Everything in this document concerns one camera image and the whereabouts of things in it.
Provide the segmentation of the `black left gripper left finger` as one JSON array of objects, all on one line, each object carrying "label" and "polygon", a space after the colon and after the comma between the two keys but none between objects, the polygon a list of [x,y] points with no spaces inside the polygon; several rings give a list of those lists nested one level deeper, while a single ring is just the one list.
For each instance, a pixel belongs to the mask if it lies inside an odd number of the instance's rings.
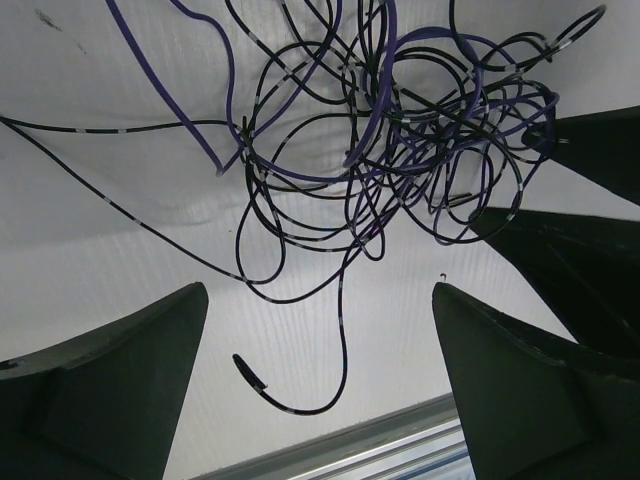
[{"label": "black left gripper left finger", "polygon": [[2,361],[2,478],[162,478],[208,306],[205,286],[188,284],[124,318]]}]

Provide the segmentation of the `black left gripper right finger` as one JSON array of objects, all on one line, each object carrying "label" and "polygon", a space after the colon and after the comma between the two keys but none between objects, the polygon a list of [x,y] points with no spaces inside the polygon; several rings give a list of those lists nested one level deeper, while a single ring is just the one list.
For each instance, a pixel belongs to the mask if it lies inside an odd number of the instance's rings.
[{"label": "black left gripper right finger", "polygon": [[435,285],[439,343],[479,479],[636,479],[639,362]]}]

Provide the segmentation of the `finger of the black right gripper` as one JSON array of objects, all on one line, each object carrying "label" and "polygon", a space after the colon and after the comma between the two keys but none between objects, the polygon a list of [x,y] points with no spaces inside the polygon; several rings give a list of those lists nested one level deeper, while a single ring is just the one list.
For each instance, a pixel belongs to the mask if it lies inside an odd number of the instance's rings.
[{"label": "finger of the black right gripper", "polygon": [[471,230],[527,280],[574,339],[596,350],[639,348],[639,223],[488,207]]},{"label": "finger of the black right gripper", "polygon": [[614,195],[639,203],[639,108],[536,123],[523,144]]}]

